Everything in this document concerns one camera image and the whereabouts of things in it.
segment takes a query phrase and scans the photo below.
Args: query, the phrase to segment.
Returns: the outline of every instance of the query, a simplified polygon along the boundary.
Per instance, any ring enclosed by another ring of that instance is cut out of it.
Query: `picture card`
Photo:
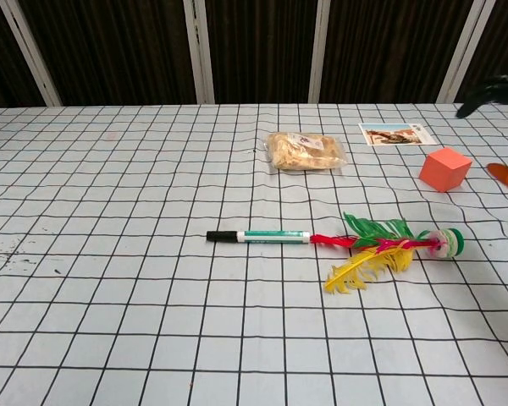
[[[436,145],[437,142],[421,124],[360,123],[369,145]]]

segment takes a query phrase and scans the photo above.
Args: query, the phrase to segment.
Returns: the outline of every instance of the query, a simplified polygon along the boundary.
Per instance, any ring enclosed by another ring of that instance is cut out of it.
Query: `pink foam cube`
[[[445,192],[461,184],[471,165],[470,158],[445,147],[427,156],[420,179],[437,191]]]

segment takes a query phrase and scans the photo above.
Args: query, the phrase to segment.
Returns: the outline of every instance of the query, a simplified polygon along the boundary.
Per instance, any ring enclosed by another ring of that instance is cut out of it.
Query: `table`
[[[508,106],[0,109],[0,405],[506,405]],[[365,145],[360,122],[422,123],[473,159],[417,176],[431,146]],[[349,165],[278,173],[281,130],[342,140]],[[323,282],[348,250],[210,244],[211,229],[349,233],[345,211],[459,228],[368,290]]]

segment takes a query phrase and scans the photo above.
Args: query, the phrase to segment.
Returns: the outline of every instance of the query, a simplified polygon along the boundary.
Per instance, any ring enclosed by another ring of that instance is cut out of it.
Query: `dark curtain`
[[[306,102],[317,0],[206,0],[218,103]]]
[[[495,3],[456,100],[495,74],[508,74],[508,0]]]
[[[435,102],[471,5],[331,2],[320,102]]]
[[[195,103],[182,0],[19,0],[64,105]]]
[[[0,107],[44,105],[32,73],[0,9]]]

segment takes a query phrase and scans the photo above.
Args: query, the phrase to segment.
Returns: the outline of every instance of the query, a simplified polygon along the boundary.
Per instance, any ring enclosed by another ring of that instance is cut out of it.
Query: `snack bag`
[[[272,133],[266,141],[278,169],[333,169],[346,164],[342,145],[333,137],[308,133]]]

